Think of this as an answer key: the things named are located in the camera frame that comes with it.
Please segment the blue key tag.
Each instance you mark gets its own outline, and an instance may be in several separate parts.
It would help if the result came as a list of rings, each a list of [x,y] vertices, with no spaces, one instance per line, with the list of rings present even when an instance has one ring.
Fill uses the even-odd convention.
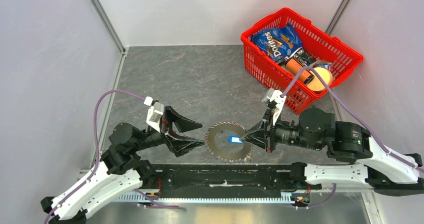
[[[229,136],[228,137],[228,142],[229,143],[237,143],[237,144],[241,144],[243,143],[243,141],[240,140],[240,136]]]

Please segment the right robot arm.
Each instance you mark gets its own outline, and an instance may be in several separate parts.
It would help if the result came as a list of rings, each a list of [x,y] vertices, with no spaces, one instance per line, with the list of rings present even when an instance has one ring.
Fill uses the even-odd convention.
[[[352,123],[337,121],[333,113],[311,107],[301,112],[298,121],[273,121],[267,110],[262,120],[250,128],[241,139],[267,152],[278,144],[320,151],[335,165],[295,162],[290,166],[289,184],[300,189],[323,184],[352,184],[372,189],[378,194],[402,197],[424,192],[424,180],[418,168],[423,162],[419,154],[386,153],[369,130]]]

